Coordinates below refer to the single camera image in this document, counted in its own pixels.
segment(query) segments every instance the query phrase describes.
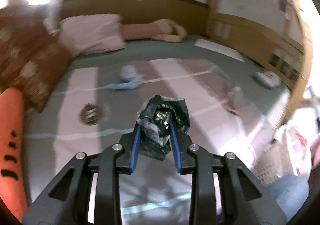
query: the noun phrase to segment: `black marking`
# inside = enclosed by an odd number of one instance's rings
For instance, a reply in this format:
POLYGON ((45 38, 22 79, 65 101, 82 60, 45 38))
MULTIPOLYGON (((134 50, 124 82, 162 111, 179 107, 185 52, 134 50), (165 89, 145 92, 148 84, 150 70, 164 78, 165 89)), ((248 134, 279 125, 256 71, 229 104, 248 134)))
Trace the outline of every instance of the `black marking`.
POLYGON ((17 163, 17 159, 14 156, 10 156, 10 155, 5 155, 4 160, 5 161, 12 161, 15 164, 17 163))
POLYGON ((9 148, 16 149, 16 144, 15 144, 14 142, 10 141, 10 142, 8 143, 8 147, 9 147, 9 148))
POLYGON ((11 136, 15 138, 17 136, 17 133, 13 130, 11 131, 11 136))
POLYGON ((11 170, 1 169, 1 175, 3 177, 12 177, 14 180, 19 180, 17 174, 11 170))

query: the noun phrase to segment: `orange object with black markings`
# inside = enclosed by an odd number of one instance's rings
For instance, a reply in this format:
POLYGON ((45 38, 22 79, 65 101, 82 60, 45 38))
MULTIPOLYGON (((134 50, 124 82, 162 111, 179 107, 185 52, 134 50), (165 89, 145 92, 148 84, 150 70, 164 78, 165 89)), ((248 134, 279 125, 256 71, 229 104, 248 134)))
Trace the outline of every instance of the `orange object with black markings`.
POLYGON ((20 222, 28 208, 21 164, 23 103, 16 88, 0 95, 0 198, 20 222))

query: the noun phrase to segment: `crumpled plastic packet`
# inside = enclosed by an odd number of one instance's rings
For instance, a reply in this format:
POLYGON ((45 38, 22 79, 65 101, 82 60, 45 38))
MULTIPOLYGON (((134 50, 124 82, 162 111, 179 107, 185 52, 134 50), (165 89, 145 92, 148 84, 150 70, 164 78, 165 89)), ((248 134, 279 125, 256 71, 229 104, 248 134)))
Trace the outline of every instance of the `crumpled plastic packet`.
POLYGON ((140 154, 163 161, 171 151, 170 121, 186 133, 190 118, 185 100, 155 95, 146 101, 137 113, 137 123, 142 127, 140 154))

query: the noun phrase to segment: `green mattress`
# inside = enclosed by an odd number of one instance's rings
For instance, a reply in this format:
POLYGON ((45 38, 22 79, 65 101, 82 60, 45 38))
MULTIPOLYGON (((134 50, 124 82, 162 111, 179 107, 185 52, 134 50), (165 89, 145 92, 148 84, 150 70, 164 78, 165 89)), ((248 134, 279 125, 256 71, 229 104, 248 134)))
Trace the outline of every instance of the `green mattress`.
POLYGON ((70 66, 70 70, 84 67, 107 66, 115 63, 135 60, 154 60, 164 58, 204 58, 220 66, 244 91, 256 106, 267 115, 278 103, 288 88, 281 84, 272 90, 259 85, 253 76, 261 72, 261 68, 244 56, 245 62, 197 47, 194 42, 201 36, 188 35, 181 43, 166 43, 153 40, 127 42, 127 48, 108 53, 97 53, 78 56, 70 66))

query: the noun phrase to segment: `bed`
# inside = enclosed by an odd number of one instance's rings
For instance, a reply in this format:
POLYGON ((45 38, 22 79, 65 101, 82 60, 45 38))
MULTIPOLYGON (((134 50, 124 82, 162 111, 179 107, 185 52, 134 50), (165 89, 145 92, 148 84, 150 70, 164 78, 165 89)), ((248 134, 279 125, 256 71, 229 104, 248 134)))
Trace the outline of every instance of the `bed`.
MULTIPOLYGON (((246 57, 244 62, 241 62, 196 47, 194 42, 198 38, 203 37, 189 35, 178 44, 149 40, 132 41, 127 42, 127 48, 117 52, 78 56, 52 94, 44 111, 41 114, 26 112, 22 157, 29 202, 35 200, 74 154, 79 151, 88 155, 101 152, 118 142, 121 134, 131 132, 138 109, 154 94, 180 98, 190 96, 190 100, 194 98, 192 96, 200 96, 203 87, 208 85, 198 85, 205 82, 205 79, 198 79, 198 82, 192 79, 188 85, 194 85, 194 93, 189 95, 187 90, 183 93, 184 87, 179 88, 179 82, 170 83, 170 71, 181 76, 184 75, 183 69, 189 69, 191 74, 202 76, 201 73, 213 62, 241 87, 244 95, 254 102, 270 121, 271 126, 276 127, 290 97, 288 88, 285 85, 273 90, 262 87, 253 78, 256 72, 261 71, 258 65, 246 57), (125 96, 123 91, 104 89, 106 84, 118 81, 120 68, 128 62, 135 65, 138 72, 141 71, 139 73, 145 75, 145 80, 162 80, 149 82, 148 86, 141 85, 137 90, 126 91, 125 96), (77 100, 75 94, 81 95, 82 99, 77 100), (99 125, 85 126, 79 122, 78 115, 71 118, 68 115, 74 107, 81 109, 87 102, 101 106, 103 119, 99 125), (62 125, 65 122, 68 122, 69 126, 74 125, 76 132, 69 134, 66 125, 62 125)), ((203 94, 202 98, 205 99, 201 102, 209 98, 208 102, 212 103, 212 97, 203 94)), ((188 134, 193 142, 204 146, 212 153, 217 153, 215 144, 204 139, 206 128, 199 124, 201 119, 197 125, 193 125, 197 114, 206 112, 199 113, 197 109, 200 106, 188 104, 187 99, 186 102, 191 116, 188 134)), ((237 122, 234 115, 226 116, 237 122)), ((215 139, 219 139, 221 130, 216 129, 214 132, 215 139)), ((171 154, 163 162, 139 156, 135 173, 131 176, 120 176, 124 224, 160 224, 163 220, 169 224, 188 224, 190 196, 191 176, 177 174, 171 154)))

